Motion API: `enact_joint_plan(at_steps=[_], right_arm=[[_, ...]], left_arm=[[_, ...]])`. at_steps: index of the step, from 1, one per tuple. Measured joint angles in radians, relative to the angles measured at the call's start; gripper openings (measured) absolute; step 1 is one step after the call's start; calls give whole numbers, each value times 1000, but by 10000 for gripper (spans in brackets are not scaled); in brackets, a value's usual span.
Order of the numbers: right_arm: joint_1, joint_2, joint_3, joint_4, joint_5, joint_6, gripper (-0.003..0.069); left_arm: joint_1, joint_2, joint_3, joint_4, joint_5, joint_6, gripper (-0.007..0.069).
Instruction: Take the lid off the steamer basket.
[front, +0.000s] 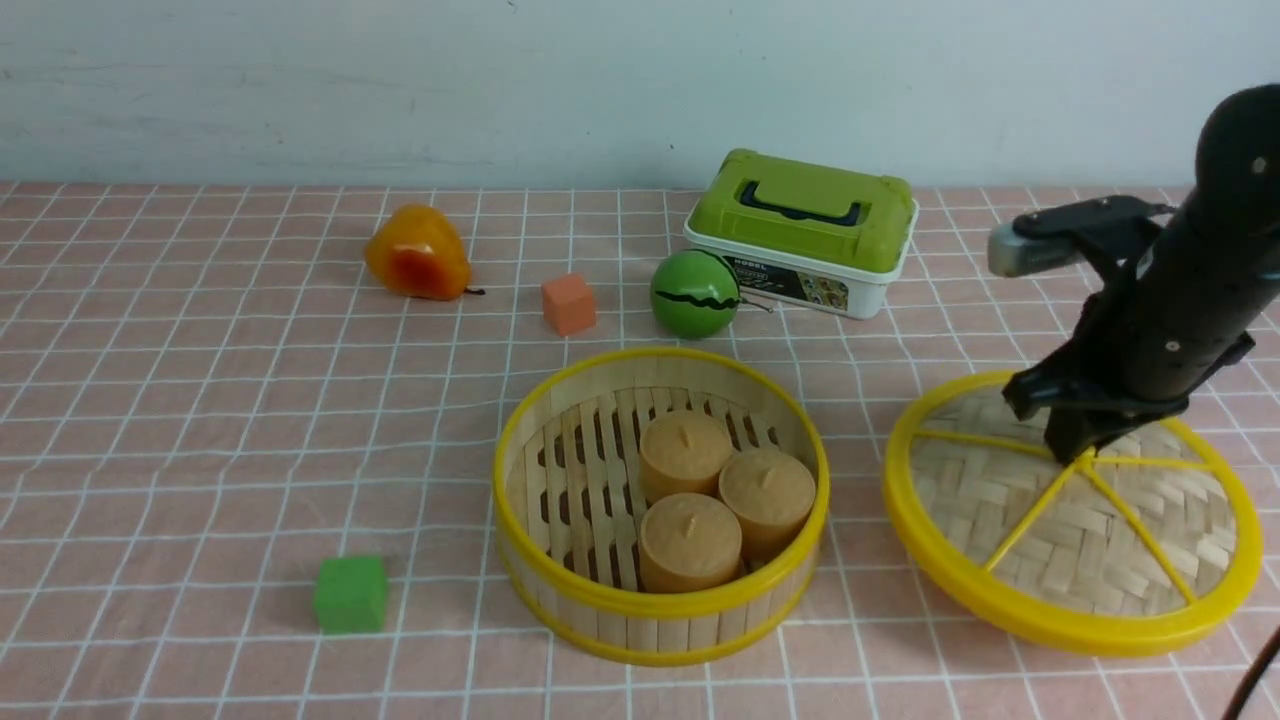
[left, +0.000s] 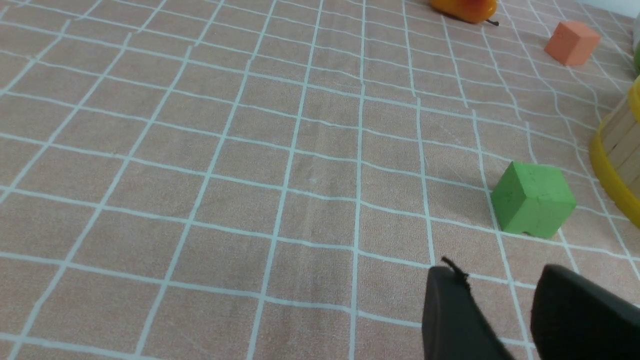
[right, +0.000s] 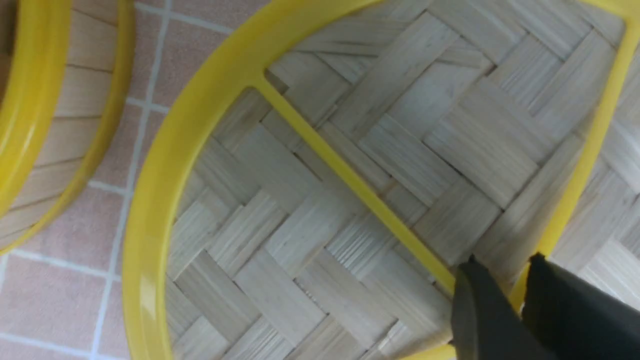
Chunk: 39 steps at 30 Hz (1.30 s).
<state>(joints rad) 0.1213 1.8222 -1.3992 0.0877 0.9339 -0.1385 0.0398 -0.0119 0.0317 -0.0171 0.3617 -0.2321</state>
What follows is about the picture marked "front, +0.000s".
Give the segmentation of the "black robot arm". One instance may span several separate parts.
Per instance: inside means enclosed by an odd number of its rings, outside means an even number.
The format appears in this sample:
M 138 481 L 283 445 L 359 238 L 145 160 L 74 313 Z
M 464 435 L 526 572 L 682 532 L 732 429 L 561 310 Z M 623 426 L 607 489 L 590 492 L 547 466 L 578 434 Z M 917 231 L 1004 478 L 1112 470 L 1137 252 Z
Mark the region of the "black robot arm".
M 1279 87 L 1244 88 L 1204 123 L 1179 205 L 1110 195 L 989 232 L 995 275 L 1088 263 L 1102 281 L 1069 340 L 1004 387 L 1019 420 L 1048 411 L 1044 442 L 1059 462 L 1184 413 L 1253 348 L 1248 327 L 1279 292 L 1277 159 Z

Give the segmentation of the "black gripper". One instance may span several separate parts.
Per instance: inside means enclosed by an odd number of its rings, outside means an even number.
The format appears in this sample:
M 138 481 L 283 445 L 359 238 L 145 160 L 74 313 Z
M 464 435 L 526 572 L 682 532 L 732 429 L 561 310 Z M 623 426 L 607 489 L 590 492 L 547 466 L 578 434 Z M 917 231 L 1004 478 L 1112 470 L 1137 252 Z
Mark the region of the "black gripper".
M 1137 290 L 1106 290 L 1085 301 L 1070 338 L 1006 382 L 1019 420 L 1050 413 L 1044 442 L 1062 465 L 1088 450 L 1184 414 L 1215 373 L 1239 363 L 1254 338 L 1228 316 L 1179 315 Z

